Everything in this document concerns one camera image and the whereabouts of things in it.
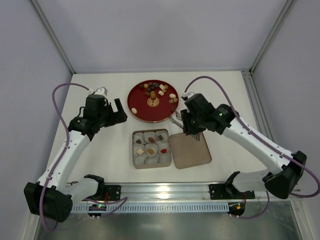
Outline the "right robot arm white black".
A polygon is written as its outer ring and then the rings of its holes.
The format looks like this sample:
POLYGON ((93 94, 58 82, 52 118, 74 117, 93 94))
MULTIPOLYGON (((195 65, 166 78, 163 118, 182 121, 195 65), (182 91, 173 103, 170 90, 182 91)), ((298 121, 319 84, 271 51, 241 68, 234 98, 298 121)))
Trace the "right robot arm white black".
POLYGON ((305 165, 307 157, 301 152, 286 150, 257 130, 251 128, 227 104, 214 107, 201 93, 183 93, 186 109, 180 112, 183 132, 196 135, 205 130, 236 142, 255 156, 265 169, 254 172, 235 171, 227 180, 227 190, 267 190, 279 199, 287 199, 303 175, 304 170, 294 162, 305 165))

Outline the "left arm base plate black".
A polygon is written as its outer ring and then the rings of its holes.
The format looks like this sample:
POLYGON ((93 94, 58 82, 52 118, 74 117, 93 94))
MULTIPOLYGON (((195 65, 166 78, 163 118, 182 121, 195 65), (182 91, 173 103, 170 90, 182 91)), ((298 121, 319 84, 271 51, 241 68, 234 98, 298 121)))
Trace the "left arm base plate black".
POLYGON ((107 184, 104 186, 103 200, 105 202, 118 201, 121 199, 121 185, 107 184))

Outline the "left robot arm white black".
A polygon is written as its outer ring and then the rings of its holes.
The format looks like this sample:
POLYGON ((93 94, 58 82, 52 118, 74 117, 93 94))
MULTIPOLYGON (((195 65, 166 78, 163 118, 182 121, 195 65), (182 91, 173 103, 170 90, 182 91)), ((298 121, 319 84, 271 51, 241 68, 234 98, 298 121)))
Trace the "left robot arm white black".
POLYGON ((37 182, 29 182, 24 187, 23 192, 32 214, 40 216, 42 220, 62 223, 69 217, 74 205, 87 198, 99 200, 104 197, 106 188, 103 177, 87 174, 74 186, 68 186, 67 181, 95 134, 102 128, 127 121, 121 100, 116 98, 114 103, 117 111, 113 111, 104 95, 87 96, 82 115, 70 121, 65 142, 51 165, 37 182))

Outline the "white square chocolate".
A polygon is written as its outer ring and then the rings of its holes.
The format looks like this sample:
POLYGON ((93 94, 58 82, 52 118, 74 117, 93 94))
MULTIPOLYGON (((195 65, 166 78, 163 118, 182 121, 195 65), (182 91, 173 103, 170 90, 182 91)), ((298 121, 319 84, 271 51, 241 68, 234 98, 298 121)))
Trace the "white square chocolate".
POLYGON ((137 151, 137 154, 138 155, 142 155, 144 153, 144 151, 142 150, 142 149, 139 149, 138 151, 137 151))

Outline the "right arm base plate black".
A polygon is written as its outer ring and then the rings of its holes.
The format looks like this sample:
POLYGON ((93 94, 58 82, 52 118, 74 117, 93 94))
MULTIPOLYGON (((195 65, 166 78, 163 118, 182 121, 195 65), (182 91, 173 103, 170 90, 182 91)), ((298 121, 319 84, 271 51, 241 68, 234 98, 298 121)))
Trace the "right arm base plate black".
POLYGON ((208 185, 211 200, 255 199, 254 191, 240 192, 231 183, 212 183, 208 185))

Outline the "metal tongs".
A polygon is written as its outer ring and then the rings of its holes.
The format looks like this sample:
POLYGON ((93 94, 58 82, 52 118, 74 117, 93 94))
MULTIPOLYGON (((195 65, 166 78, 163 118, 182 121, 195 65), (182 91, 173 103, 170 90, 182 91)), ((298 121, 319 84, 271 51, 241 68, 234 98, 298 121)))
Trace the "metal tongs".
MULTIPOLYGON (((182 122, 182 117, 181 117, 181 114, 177 111, 174 112, 175 114, 175 117, 173 117, 172 115, 169 116, 169 120, 171 123, 175 124, 176 126, 178 126, 180 129, 184 129, 184 126, 183 126, 183 122, 182 122)), ((196 141, 200 141, 201 140, 201 136, 199 133, 197 134, 191 134, 190 135, 192 138, 194 138, 196 141)))

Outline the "brown oval chocolate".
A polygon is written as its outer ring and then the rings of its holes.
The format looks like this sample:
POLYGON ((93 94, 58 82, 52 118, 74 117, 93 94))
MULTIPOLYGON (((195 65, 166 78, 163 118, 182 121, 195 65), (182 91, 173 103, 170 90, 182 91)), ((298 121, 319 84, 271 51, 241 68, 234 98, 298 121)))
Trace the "brown oval chocolate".
POLYGON ((153 137, 149 137, 149 138, 148 138, 148 141, 149 141, 150 143, 154 143, 154 142, 155 142, 155 139, 154 139, 153 137))

